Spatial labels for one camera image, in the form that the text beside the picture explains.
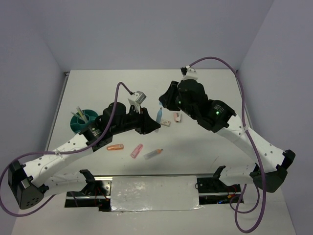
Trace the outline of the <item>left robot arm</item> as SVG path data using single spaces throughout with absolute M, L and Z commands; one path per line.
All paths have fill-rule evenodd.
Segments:
M 135 130 L 149 134 L 161 126 L 153 120 L 146 108 L 131 105 L 127 110 L 120 102 L 111 103 L 87 127 L 55 150 L 38 154 L 38 158 L 24 164 L 15 159 L 8 165 L 8 185 L 21 210 L 38 204 L 43 198 L 64 191 L 94 193 L 97 183 L 89 170 L 60 175 L 59 171 L 112 142 L 113 136 Z

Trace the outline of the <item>blue highlighter body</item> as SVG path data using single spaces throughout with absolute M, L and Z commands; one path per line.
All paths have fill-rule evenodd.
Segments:
M 162 107 L 160 107 L 160 109 L 157 112 L 157 116 L 156 116 L 156 122 L 158 124 L 161 124 L 161 120 L 162 120 Z

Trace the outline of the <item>orange tip highlighter body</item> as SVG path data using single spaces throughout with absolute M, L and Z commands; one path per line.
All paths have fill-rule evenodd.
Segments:
M 151 158 L 157 156 L 158 154 L 160 154 L 162 151 L 163 151 L 162 149 L 156 149 L 154 151 L 151 151 L 151 152 L 145 154 L 143 156 L 143 158 L 146 159 L 146 160 L 151 159 Z

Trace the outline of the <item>small white eraser box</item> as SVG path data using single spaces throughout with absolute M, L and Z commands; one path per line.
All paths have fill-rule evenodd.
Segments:
M 166 119 L 162 119 L 160 124 L 163 126 L 169 127 L 171 125 L 171 122 Z

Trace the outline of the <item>silver foil sheet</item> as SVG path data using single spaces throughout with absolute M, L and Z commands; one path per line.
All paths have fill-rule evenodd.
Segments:
M 189 211 L 200 208 L 195 176 L 113 178 L 114 212 Z

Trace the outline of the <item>pink correction tape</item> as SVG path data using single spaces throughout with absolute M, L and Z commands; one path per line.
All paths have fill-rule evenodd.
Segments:
M 139 144 L 131 153 L 131 157 L 135 159 L 143 148 L 143 144 Z

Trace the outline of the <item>teal round organizer container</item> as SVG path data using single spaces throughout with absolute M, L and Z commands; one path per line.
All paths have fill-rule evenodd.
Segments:
M 98 117 L 98 114 L 94 110 L 85 109 L 82 111 L 85 114 L 86 118 L 88 119 L 88 122 L 85 123 L 83 120 L 80 120 L 72 115 L 72 118 L 70 120 L 70 128 L 75 134 L 79 133 L 81 130 L 83 130 L 85 127 L 91 124 Z

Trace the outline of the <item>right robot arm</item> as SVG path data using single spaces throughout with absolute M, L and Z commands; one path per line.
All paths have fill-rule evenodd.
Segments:
M 284 182 L 295 153 L 275 147 L 248 126 L 244 127 L 231 107 L 208 98 L 201 83 L 192 79 L 172 81 L 159 101 L 164 108 L 183 111 L 202 128 L 229 140 L 254 161 L 241 167 L 218 167 L 213 175 L 215 190 L 224 191 L 237 184 L 254 184 L 274 193 Z

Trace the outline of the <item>yellow clear pen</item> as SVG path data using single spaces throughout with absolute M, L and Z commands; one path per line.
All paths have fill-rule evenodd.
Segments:
M 83 113 L 83 111 L 81 110 L 81 108 L 79 106 L 76 107 L 76 110 L 79 114 L 79 116 L 81 117 L 81 119 L 87 123 L 88 122 L 88 119 L 86 118 L 85 114 Z

